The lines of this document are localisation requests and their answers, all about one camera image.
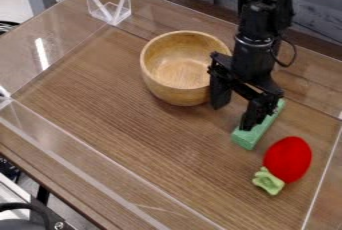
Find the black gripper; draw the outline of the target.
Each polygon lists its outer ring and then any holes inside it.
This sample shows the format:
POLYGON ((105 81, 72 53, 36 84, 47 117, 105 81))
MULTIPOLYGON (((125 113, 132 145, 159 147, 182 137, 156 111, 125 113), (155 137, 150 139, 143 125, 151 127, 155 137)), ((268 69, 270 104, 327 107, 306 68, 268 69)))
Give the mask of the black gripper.
POLYGON ((283 91, 268 70, 256 72, 248 67, 239 69, 232 56, 214 51, 207 68, 210 75, 210 103, 215 110, 231 101, 231 93, 248 100, 247 110, 240 119, 239 129, 250 131, 260 124, 283 97, 283 91))

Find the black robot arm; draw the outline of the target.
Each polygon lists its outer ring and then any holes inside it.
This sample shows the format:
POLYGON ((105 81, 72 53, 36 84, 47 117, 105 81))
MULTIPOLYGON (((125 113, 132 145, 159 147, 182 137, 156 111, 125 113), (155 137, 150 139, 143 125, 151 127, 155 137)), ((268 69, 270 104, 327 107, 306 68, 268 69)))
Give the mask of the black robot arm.
POLYGON ((234 51, 230 55, 212 52, 210 74, 210 103, 224 107, 231 94, 248 101, 239 129, 250 131, 275 114, 283 90, 271 77, 278 59, 283 31, 294 16, 292 0, 238 0, 239 26, 234 51))

